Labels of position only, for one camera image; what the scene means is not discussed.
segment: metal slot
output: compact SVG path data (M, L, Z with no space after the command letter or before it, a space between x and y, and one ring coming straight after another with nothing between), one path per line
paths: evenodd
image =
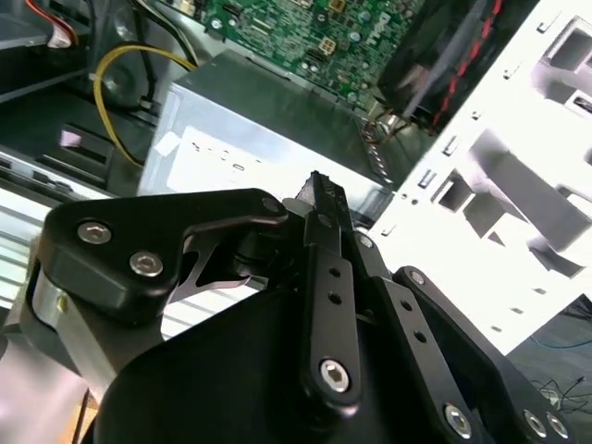
M571 33L567 33L563 42L559 42L550 58L550 65L555 68L579 71L592 57L592 35L584 30L585 23L577 23Z
M4 169L12 169L12 162L0 157L0 167Z
M592 115L592 104L588 102L584 97L576 97L575 99L573 99L573 104Z
M425 190L427 187L429 187L429 184L432 183L432 180L434 180L436 176L436 172L432 171L431 169L428 169L422 177L422 179L417 184L417 186Z
M448 189L443 192L438 203L451 210L452 213L463 211L475 197L471 187L460 176L451 177L445 186Z
M454 154L454 152L457 150L457 148L459 147L459 145L461 144L461 141L458 137L454 136L448 145L446 145L446 148L444 148L444 150L442 151L442 153L444 155L447 155L448 157L450 157L451 155Z

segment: screw hole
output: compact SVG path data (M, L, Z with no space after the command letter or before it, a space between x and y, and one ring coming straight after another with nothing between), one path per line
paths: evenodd
M421 331L415 330L413 334L415 335L415 338L419 340L421 343L425 344L427 342L426 336Z
M331 291L329 293L329 300L336 305L341 305L341 296L339 296L337 293Z

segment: motherboard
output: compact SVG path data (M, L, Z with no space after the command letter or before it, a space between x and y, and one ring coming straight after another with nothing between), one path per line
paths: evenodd
M167 0L208 30L369 111L424 0Z

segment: yellow cable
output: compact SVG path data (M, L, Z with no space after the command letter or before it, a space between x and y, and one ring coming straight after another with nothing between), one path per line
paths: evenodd
M109 135L109 138L116 146L116 148L124 155L124 157L128 159L136 167L142 168L143 165L140 162L136 161L133 158L133 156L131 156L131 154L128 152L128 150L125 149L125 147L122 145L121 141L117 137L115 129L113 128L113 124L111 123L111 119L109 118L109 115L105 108L105 102L103 100L103 76L105 75L105 72L115 60L131 51L146 51L148 53L158 54L160 56L169 58L174 62L177 62L179 65L181 65L189 71L197 69L198 67L193 65L193 63L190 63L189 61L185 60L184 58L176 54L170 53L168 51L165 51L164 49L153 48L152 46L144 46L141 44L127 44L124 46L119 46L108 52L99 62L99 65L97 66L96 72L94 74L94 83L92 86L92 91L94 93L94 101L96 102L96 107L99 110L99 115L101 116L101 120L103 120L103 125L105 125L105 129L107 131L107 134Z

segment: black metal bracket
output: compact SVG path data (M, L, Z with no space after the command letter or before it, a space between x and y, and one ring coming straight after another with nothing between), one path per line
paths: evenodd
M496 442L576 442L563 414L423 272L407 266L395 273L393 279L417 300L447 363L466 383L463 395L472 400L471 408L479 411Z
M128 324L162 313L179 284L186 240L225 230L226 239L287 219L284 207L260 190L147 196L64 204L45 220L38 257L47 277L70 295ZM99 222L104 243L84 241L77 230ZM158 276L130 267L131 257L149 252L162 264Z
M198 416L212 420L203 424L208 442L240 436L349 444L373 430L382 437L377 442L400 442L393 437L401 434L445 443L575 442L561 414L421 271L391 275L373 241L354 231L341 187L314 173L299 199L308 203L301 215L263 191L239 190L76 203L47 217L38 256L45 276L75 307L109 321L87 323L90 338L113 321L127 324L114 328L118 334L140 331L171 298L268 279L266 290L126 364L106 392L99 443L119 444L130 434L158 442L165 432L154 427L162 424L169 442L193 437L194 415L174 425L146 422L150 409L162 412L156 400L171 403L171 390L176 413L203 400ZM108 236L85 240L80 227L90 221ZM134 270L137 252L158 258L157 273ZM67 317L57 325L81 369L85 348L66 329ZM174 388L178 373L190 381L182 391ZM151 393L159 395L128 415L125 406L146 384L156 384ZM419 423L414 434L390 423L387 400L400 390L413 397L413 414L397 417ZM221 400L229 393L236 409L232 399ZM221 402L240 418L210 408ZM256 425L245 420L252 408ZM150 428L142 439L137 426Z

